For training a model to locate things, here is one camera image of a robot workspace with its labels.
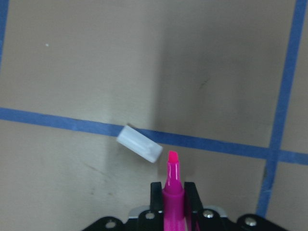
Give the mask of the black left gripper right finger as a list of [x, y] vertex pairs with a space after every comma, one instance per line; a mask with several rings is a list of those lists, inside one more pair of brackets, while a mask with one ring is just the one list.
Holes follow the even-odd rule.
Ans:
[[196, 214], [203, 209], [203, 204], [194, 182], [185, 182], [184, 191], [184, 214]]

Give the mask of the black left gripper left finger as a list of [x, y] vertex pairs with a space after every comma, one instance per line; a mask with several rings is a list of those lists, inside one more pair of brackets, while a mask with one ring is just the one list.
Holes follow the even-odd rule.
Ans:
[[164, 201], [161, 182], [152, 182], [150, 190], [150, 209], [158, 213], [164, 212]]

